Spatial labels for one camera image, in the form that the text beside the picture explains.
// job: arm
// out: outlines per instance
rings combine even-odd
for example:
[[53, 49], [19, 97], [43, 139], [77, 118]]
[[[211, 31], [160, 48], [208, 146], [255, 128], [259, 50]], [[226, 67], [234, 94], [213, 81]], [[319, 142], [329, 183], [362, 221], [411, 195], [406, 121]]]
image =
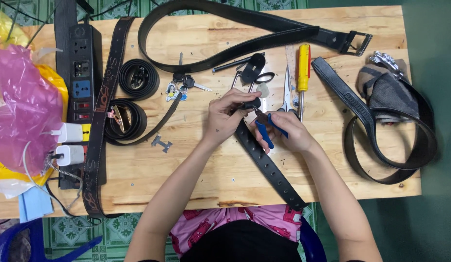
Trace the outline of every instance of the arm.
[[247, 113], [237, 110], [229, 116], [231, 107], [235, 103], [252, 101], [260, 95], [261, 92], [249, 94], [232, 89], [222, 98], [211, 101], [203, 138], [146, 206], [133, 233], [125, 262], [146, 259], [164, 261], [166, 237], [187, 206], [206, 162], [212, 152], [235, 132]]
[[[340, 261], [382, 261], [362, 207], [318, 142], [293, 113], [273, 112], [273, 122], [288, 132], [288, 139], [277, 130], [270, 138], [280, 137], [286, 146], [304, 157], [316, 185], [321, 207], [337, 240]], [[256, 139], [269, 152], [259, 132]]]

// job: yellow screwdriver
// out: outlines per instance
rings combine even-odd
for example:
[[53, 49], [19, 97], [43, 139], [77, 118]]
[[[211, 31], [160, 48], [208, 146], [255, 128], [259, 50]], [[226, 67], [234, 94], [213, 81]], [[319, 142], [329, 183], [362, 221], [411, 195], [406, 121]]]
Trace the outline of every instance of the yellow screwdriver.
[[300, 46], [300, 56], [298, 61], [298, 92], [300, 92], [300, 99], [298, 106], [300, 107], [300, 122], [303, 123], [303, 96], [308, 90], [308, 80], [310, 78], [310, 62], [311, 49], [310, 45], [303, 44]]

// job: person's left hand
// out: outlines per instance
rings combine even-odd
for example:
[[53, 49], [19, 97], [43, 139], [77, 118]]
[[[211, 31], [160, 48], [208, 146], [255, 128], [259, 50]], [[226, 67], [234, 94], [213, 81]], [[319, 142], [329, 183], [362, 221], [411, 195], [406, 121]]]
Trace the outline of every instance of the person's left hand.
[[208, 123], [203, 140], [215, 147], [222, 144], [234, 134], [240, 120], [253, 110], [236, 110], [232, 115], [231, 111], [240, 103], [253, 101], [259, 96], [261, 92], [244, 93], [232, 88], [223, 97], [212, 100], [209, 103]]

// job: wooden table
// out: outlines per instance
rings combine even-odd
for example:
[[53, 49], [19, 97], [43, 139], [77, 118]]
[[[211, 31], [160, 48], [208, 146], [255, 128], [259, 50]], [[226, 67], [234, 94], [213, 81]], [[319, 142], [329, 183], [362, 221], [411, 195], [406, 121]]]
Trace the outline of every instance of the wooden table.
[[[311, 46], [312, 57], [325, 58], [353, 89], [355, 89], [358, 71], [375, 50], [386, 52], [396, 59], [403, 58], [408, 64], [407, 41], [400, 6], [284, 10], [269, 11], [269, 13], [335, 31], [356, 30], [373, 34], [373, 39], [362, 57], [339, 55], [333, 50], [315, 44]], [[116, 21], [91, 22], [102, 34], [104, 66]], [[130, 28], [125, 61], [143, 58], [137, 43], [138, 27], [141, 21], [142, 18], [136, 19]], [[30, 34], [33, 34], [36, 29], [37, 27], [25, 27], [25, 31]], [[230, 46], [267, 33], [265, 30], [215, 15], [166, 16], [151, 30], [147, 50], [153, 59], [171, 64], [178, 63], [179, 53], [183, 52], [185, 64], [203, 60]], [[38, 48], [54, 47], [53, 25], [46, 25], [34, 43]], [[268, 84], [271, 95], [264, 100], [262, 110], [277, 110], [282, 105], [287, 66], [286, 48], [273, 48], [265, 52], [267, 64], [264, 72], [274, 72], [276, 76]], [[44, 57], [42, 62], [55, 67], [54, 55]], [[159, 122], [171, 103], [166, 102], [165, 89], [172, 74], [161, 70], [158, 72], [161, 77], [158, 92], [149, 99], [137, 102], [145, 109], [148, 116], [148, 130]], [[220, 98], [230, 89], [234, 74], [235, 67], [215, 74], [210, 70], [192, 74], [197, 82], [213, 91], [206, 92], [200, 89], [188, 91], [188, 99], [180, 102], [177, 111], [159, 132], [162, 135], [162, 141], [173, 143], [167, 154], [162, 152], [162, 147], [150, 145], [154, 138], [151, 138], [148, 143], [137, 146], [107, 145], [107, 184], [101, 190], [102, 207], [106, 213], [144, 210], [162, 183], [201, 139], [209, 101]], [[243, 91], [248, 88], [240, 84], [237, 87]], [[118, 90], [116, 97], [123, 98], [125, 94]], [[342, 150], [342, 131], [351, 117], [351, 111], [345, 110], [345, 105], [322, 84], [312, 71], [309, 90], [305, 94], [304, 124], [321, 143], [356, 198], [420, 195], [419, 172], [403, 183], [391, 186], [368, 181], [353, 172]], [[412, 146], [414, 132], [413, 124], [378, 125], [379, 147], [390, 159], [404, 161]], [[380, 178], [393, 172], [391, 168], [383, 167], [372, 160], [362, 146], [369, 147], [365, 140], [362, 143], [358, 140], [359, 160], [371, 175]], [[318, 201], [314, 182], [300, 155], [287, 151], [282, 144], [277, 143], [270, 157], [304, 201]], [[76, 190], [59, 190], [55, 181], [50, 182], [50, 185], [64, 205], [68, 205], [75, 197]], [[219, 146], [209, 159], [187, 209], [282, 203], [284, 201], [269, 185], [252, 159], [238, 141], [231, 137]], [[75, 215], [86, 214], [81, 199], [70, 211]], [[62, 214], [59, 209], [56, 209], [52, 215], [61, 216]], [[18, 216], [17, 199], [6, 200], [0, 194], [0, 218]]]

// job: pink patterned clothing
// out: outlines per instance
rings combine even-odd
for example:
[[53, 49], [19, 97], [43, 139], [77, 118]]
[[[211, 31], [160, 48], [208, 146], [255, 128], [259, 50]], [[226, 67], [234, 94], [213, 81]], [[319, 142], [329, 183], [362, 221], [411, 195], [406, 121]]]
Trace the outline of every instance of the pink patterned clothing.
[[170, 231], [172, 246], [182, 257], [206, 233], [236, 220], [251, 220], [289, 240], [300, 238], [301, 211], [288, 205], [185, 210]]

